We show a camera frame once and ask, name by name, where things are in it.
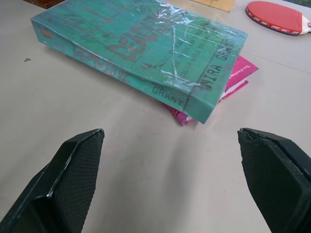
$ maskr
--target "beige table surface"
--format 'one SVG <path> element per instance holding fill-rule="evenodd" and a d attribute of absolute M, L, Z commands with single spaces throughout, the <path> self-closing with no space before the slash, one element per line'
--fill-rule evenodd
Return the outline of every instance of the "beige table surface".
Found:
<path fill-rule="evenodd" d="M 43 9 L 0 0 L 0 219 L 63 141 L 104 128 L 83 232 L 270 232 L 248 191 L 236 131 L 273 132 L 311 154 L 311 34 L 254 23 L 248 0 L 230 13 L 169 2 L 248 33 L 241 55 L 259 67 L 205 125 L 179 127 L 156 100 L 40 44 L 29 19 Z M 275 2 L 311 19 L 310 8 Z"/>

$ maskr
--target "pink book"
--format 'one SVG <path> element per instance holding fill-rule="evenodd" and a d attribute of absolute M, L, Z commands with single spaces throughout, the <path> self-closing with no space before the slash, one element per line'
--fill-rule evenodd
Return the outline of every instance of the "pink book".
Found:
<path fill-rule="evenodd" d="M 232 69 L 228 84 L 224 93 L 220 97 L 219 102 L 231 96 L 234 92 L 248 84 L 248 81 L 246 80 L 247 77 L 254 73 L 256 70 L 258 70 L 258 68 L 255 65 L 247 61 L 245 58 L 238 56 L 237 61 L 235 62 L 235 65 Z M 188 115 L 168 105 L 166 105 L 166 107 L 171 111 L 174 118 L 176 118 L 178 123 L 182 126 L 187 125 L 188 122 L 192 120 L 192 118 Z"/>

